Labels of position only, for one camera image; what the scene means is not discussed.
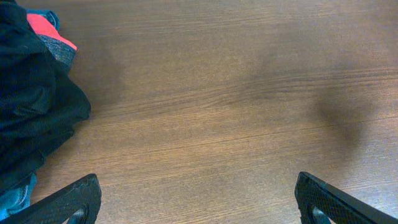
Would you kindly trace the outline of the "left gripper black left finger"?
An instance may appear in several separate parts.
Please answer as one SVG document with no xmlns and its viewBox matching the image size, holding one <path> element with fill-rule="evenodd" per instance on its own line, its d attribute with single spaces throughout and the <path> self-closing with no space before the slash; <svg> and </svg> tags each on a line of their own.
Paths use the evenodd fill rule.
<svg viewBox="0 0 398 224">
<path fill-rule="evenodd" d="M 1 224 L 94 224 L 101 206 L 96 174 L 88 174 L 41 201 L 11 215 Z"/>
</svg>

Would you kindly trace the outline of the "dark green t-shirt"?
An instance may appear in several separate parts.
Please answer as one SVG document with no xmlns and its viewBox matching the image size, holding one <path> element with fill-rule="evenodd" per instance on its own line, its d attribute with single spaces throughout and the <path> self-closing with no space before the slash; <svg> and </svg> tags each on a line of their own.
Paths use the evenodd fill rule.
<svg viewBox="0 0 398 224">
<path fill-rule="evenodd" d="M 1 1 L 2 194 L 40 168 L 91 111 L 26 15 L 15 1 Z"/>
</svg>

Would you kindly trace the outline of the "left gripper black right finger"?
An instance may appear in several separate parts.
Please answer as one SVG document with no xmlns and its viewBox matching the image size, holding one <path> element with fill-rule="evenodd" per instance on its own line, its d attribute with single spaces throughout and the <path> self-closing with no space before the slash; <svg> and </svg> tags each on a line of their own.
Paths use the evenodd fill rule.
<svg viewBox="0 0 398 224">
<path fill-rule="evenodd" d="M 295 198 L 303 224 L 397 224 L 397 219 L 308 172 L 298 174 Z"/>
</svg>

